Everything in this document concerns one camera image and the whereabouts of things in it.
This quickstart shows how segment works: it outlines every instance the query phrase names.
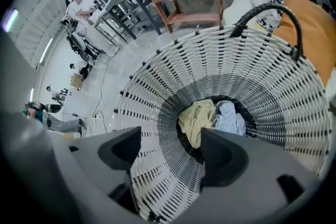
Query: orange cushion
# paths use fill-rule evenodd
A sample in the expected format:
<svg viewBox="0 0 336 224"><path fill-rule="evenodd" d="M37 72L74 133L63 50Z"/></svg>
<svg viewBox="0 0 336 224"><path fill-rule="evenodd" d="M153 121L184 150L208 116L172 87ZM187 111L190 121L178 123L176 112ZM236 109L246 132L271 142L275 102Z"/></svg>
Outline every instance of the orange cushion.
<svg viewBox="0 0 336 224"><path fill-rule="evenodd" d="M302 28L303 53L317 69L327 85L336 61L336 23L322 7L309 0L285 0L284 5L295 14ZM273 32L296 45L296 31L290 18L283 13L280 27Z"/></svg>

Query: black basket handle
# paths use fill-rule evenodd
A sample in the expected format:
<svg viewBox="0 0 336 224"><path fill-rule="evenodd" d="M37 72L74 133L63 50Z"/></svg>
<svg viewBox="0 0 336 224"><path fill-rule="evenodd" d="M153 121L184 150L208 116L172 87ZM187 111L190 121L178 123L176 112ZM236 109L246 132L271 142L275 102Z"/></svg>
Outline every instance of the black basket handle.
<svg viewBox="0 0 336 224"><path fill-rule="evenodd" d="M237 23L235 23L236 27L232 31L230 37L240 37L243 30L246 28L246 24L248 23L248 21L250 21L253 17L257 16L259 13L262 13L269 9L281 10L282 12L286 13L288 17L293 21L297 35L297 51L294 56L292 55L294 50L292 50L290 54L293 56L294 61L298 61L300 56L303 57L302 29L298 19L295 17L293 12L283 5L276 3L264 3L254 7L253 9L245 13Z"/></svg>

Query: fluorescent light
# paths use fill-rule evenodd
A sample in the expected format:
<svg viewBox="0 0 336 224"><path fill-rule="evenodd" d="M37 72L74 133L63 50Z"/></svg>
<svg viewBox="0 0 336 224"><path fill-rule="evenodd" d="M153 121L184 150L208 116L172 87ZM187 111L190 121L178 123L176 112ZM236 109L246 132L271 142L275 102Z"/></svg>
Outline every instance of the fluorescent light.
<svg viewBox="0 0 336 224"><path fill-rule="evenodd" d="M34 98L34 88L32 88L32 90L30 91L30 98L29 101L32 102Z"/></svg>
<svg viewBox="0 0 336 224"><path fill-rule="evenodd" d="M10 28L12 27L17 15L19 14L19 12L16 9L13 9L13 11L11 12L11 15L9 16L7 22L5 22L2 25L2 28L5 30L5 32L9 32Z"/></svg>
<svg viewBox="0 0 336 224"><path fill-rule="evenodd" d="M43 62L44 57L46 56L46 53L47 53L47 51L48 51L48 49L49 49L50 44L51 44L52 41L53 41L53 38L51 38L51 39L49 40L49 42L48 42L46 48L44 49L44 52L43 52L43 54L42 54L42 56L41 56L41 59L40 59L40 62L39 62L39 63L42 63L42 62Z"/></svg>

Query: white woven laundry basket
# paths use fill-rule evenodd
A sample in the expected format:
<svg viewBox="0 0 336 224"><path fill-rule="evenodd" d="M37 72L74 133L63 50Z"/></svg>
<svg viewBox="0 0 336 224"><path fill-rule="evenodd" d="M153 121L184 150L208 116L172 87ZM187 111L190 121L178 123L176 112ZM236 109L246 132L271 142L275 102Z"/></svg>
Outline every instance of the white woven laundry basket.
<svg viewBox="0 0 336 224"><path fill-rule="evenodd" d="M271 8L293 20L297 47L246 27L253 16ZM199 195L202 161L186 151L176 129L179 113L196 100L235 100L250 115L245 118L247 137L282 147L319 178L330 165L325 90L303 56L296 18L281 5L261 5L236 26L196 31L167 44L130 76L121 94L115 128L142 127L131 178L144 219L170 222Z"/></svg>

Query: shoe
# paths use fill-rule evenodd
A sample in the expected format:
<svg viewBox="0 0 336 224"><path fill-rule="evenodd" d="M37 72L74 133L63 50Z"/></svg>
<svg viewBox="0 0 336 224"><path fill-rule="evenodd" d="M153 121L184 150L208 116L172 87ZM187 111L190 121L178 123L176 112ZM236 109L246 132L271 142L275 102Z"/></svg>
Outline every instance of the shoe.
<svg viewBox="0 0 336 224"><path fill-rule="evenodd" d="M86 122L82 119L79 119L79 125L82 126L84 128L84 130L86 130L88 128Z"/></svg>

